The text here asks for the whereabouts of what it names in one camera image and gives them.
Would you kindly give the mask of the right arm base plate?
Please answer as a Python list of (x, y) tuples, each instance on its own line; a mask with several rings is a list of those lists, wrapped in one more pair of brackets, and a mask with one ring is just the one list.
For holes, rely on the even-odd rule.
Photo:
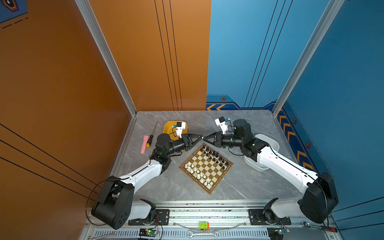
[(252, 226), (256, 225), (285, 225), (292, 224), (289, 217), (277, 218), (271, 217), (270, 214), (266, 214), (264, 209), (250, 209), (248, 210), (249, 220)]

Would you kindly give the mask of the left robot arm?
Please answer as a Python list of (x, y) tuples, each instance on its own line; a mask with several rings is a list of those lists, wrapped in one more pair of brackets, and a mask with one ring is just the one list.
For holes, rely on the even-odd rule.
[(134, 201), (134, 194), (164, 173), (172, 162), (171, 157), (189, 151), (203, 138), (201, 134), (182, 134), (178, 140), (172, 140), (169, 134), (160, 134), (152, 155), (144, 165), (127, 175), (110, 176), (101, 182), (103, 186), (92, 206), (91, 215), (115, 230), (131, 220), (153, 223), (156, 205), (144, 199)]

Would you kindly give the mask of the yellow plastic tray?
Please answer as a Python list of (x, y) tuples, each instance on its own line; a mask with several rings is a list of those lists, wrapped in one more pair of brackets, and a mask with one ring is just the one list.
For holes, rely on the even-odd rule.
[[(171, 137), (171, 139), (174, 141), (181, 139), (177, 137), (175, 133), (176, 129), (174, 128), (174, 125), (176, 125), (177, 122), (184, 122), (184, 121), (168, 121), (164, 125), (164, 130), (163, 130), (163, 133), (168, 134)], [(187, 128), (183, 130), (183, 134), (186, 134), (186, 133), (187, 133)]]

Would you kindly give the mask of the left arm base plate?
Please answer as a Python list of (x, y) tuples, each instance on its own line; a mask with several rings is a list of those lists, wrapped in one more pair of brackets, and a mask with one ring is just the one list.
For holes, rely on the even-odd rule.
[(143, 219), (129, 220), (129, 226), (155, 226), (160, 223), (162, 226), (167, 226), (170, 220), (169, 209), (156, 209), (155, 218), (152, 221)]

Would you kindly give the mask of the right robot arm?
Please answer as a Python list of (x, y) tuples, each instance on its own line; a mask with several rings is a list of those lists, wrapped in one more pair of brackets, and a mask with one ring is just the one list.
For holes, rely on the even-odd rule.
[(251, 168), (259, 172), (271, 169), (298, 189), (296, 197), (274, 198), (265, 205), (264, 216), (271, 225), (288, 217), (306, 217), (322, 224), (339, 203), (330, 174), (318, 174), (279, 154), (277, 143), (265, 135), (254, 135), (244, 119), (234, 121), (232, 134), (226, 134), (226, 128), (222, 128), (203, 140), (217, 148), (239, 148)]

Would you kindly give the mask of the white plastic tray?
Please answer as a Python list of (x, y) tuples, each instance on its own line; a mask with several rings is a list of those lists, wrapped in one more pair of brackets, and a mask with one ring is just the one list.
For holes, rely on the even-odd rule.
[(276, 153), (280, 149), (280, 145), (274, 139), (263, 134), (256, 134), (255, 137), (269, 144), (269, 146), (267, 147), (267, 152), (262, 152), (261, 154), (258, 154), (256, 161), (244, 156), (244, 162), (252, 169), (257, 170), (259, 172), (264, 172), (268, 170), (270, 166), (270, 164), (267, 163), (267, 158), (273, 155), (271, 147)]

